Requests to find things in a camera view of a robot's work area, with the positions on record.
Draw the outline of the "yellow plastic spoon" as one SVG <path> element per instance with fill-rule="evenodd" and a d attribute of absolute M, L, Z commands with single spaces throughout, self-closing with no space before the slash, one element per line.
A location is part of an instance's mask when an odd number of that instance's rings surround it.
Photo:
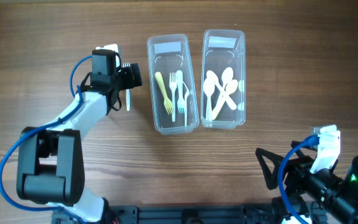
<path fill-rule="evenodd" d="M 238 87 L 238 81 L 237 80 L 231 80 L 225 87 L 225 91 L 228 95 L 233 94 Z M 225 104 L 226 100 L 220 96 L 216 102 L 216 106 L 212 110 L 212 120 L 215 120 L 221 111 L 223 105 Z"/>

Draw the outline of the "white spoon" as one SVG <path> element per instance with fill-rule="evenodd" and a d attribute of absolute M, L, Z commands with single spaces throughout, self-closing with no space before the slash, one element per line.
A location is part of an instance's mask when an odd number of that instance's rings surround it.
<path fill-rule="evenodd" d="M 235 104 L 234 100 L 230 97 L 230 95 L 228 95 L 226 93 L 226 91 L 224 90 L 223 86 L 220 85 L 219 83 L 219 79 L 218 79 L 218 76 L 211 70 L 208 70 L 206 72 L 206 75 L 208 78 L 211 78 L 214 82 L 214 84 L 216 85 L 216 87 L 218 88 L 219 90 L 219 94 L 222 93 L 223 94 L 223 97 L 224 99 L 226 100 L 225 103 L 227 103 L 228 107 L 231 109 L 231 110 L 235 110 L 237 108 L 237 105 Z"/>
<path fill-rule="evenodd" d="M 211 96 L 214 93 L 214 82 L 211 78 L 207 78 L 203 83 L 203 91 L 207 97 L 206 100 L 206 119 L 211 121 Z"/>

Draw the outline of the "white spoon angled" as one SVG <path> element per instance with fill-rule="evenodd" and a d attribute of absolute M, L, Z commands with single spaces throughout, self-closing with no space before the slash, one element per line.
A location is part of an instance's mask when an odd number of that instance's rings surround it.
<path fill-rule="evenodd" d="M 233 72 L 233 69 L 232 69 L 231 67 L 227 67 L 227 68 L 223 71 L 223 73 L 222 73 L 222 75 L 221 75 L 221 80 L 222 80 L 222 82 L 223 82 L 223 88 L 224 88 L 224 90 L 225 90 L 226 85 L 232 80 L 233 74 L 234 74 L 234 72 Z"/>

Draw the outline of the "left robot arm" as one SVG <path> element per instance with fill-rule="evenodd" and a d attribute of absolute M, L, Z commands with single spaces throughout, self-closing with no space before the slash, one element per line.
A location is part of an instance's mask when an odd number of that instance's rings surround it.
<path fill-rule="evenodd" d="M 121 109 L 120 91 L 142 80 L 138 64 L 122 63 L 116 44 L 97 47 L 90 57 L 92 70 L 73 102 L 53 121 L 21 132 L 16 191 L 22 200 L 67 212 L 81 223 L 117 223 L 108 201 L 85 187 L 81 142 L 100 119 Z"/>

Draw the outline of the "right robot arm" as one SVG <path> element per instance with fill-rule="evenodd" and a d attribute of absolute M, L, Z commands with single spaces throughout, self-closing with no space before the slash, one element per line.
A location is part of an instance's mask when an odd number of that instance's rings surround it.
<path fill-rule="evenodd" d="M 280 196 L 272 200 L 271 222 L 321 223 L 317 214 L 322 211 L 341 223 L 358 223 L 358 156 L 344 179 L 334 174 L 334 164 L 312 169 L 315 160 L 301 149 L 313 150 L 319 142 L 316 135 L 302 142 L 293 141 L 285 157 L 256 149 L 267 188 L 280 191 Z"/>

